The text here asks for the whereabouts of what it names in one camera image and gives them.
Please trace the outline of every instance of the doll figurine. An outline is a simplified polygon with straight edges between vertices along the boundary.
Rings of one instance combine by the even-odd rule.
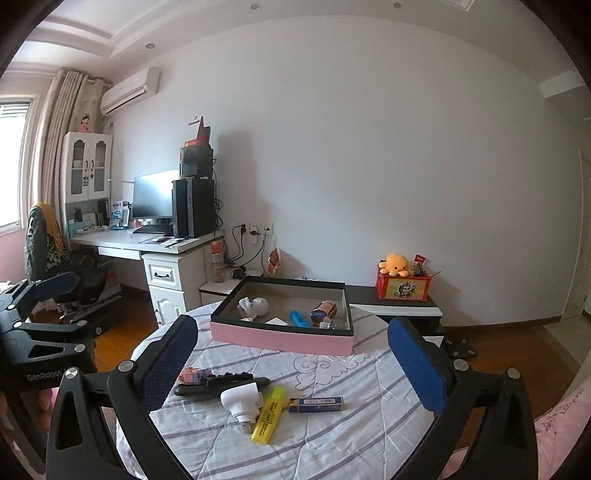
[[[88,133],[88,122],[89,121],[90,121],[90,117],[88,116],[88,114],[86,114],[85,116],[82,117],[82,122],[80,123],[80,126],[78,128],[78,133],[80,133],[80,134]]]

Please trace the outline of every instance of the white desk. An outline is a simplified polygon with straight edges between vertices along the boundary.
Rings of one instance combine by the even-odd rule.
[[[102,253],[100,249],[129,250],[131,252],[154,252],[161,254],[181,254],[194,247],[208,243],[214,239],[214,234],[208,233],[207,235],[200,236],[199,238],[189,238],[180,244],[172,245],[170,247],[163,247],[162,245],[140,243],[144,240],[158,236],[158,233],[132,232],[133,230],[107,230],[97,233],[87,233],[86,235],[79,235],[75,236],[74,238],[70,238],[70,243],[99,247],[100,254],[107,255],[108,257],[134,259],[133,254],[110,250],[103,250],[105,253]],[[218,236],[223,236],[223,232],[216,230],[215,237]]]
[[[216,230],[169,247],[140,242],[157,233],[108,230],[75,236],[70,243],[98,248],[107,257],[143,260],[152,306],[160,325],[202,305],[199,287],[212,279],[211,240],[223,236]]]

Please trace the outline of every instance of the air conditioner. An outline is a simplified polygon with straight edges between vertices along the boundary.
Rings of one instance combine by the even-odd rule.
[[[107,90],[100,102],[100,112],[112,115],[144,98],[156,95],[160,70],[148,67]]]

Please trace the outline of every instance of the pink box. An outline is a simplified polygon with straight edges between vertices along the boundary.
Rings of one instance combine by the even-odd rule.
[[[254,322],[241,320],[238,301],[244,297],[263,297],[269,311]],[[290,312],[296,310],[307,320],[322,301],[336,303],[334,329],[305,328],[293,325]],[[280,318],[288,325],[266,322]],[[351,355],[355,337],[345,284],[288,280],[282,278],[244,278],[212,313],[212,338],[254,348],[319,355]]]

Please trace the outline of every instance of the metal screw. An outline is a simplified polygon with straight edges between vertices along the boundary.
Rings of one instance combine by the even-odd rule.
[[[457,358],[453,361],[453,368],[455,368],[459,372],[465,372],[470,368],[470,365],[468,365],[468,362],[466,362],[465,360]]]
[[[131,360],[123,360],[119,366],[117,367],[117,369],[120,372],[129,372],[129,370],[131,370],[134,367],[134,363]]]
[[[66,378],[74,378],[76,375],[78,375],[78,369],[76,367],[69,368],[64,374]]]
[[[512,378],[513,380],[519,380],[519,378],[521,377],[519,370],[513,367],[507,369],[507,375],[509,376],[509,378]]]

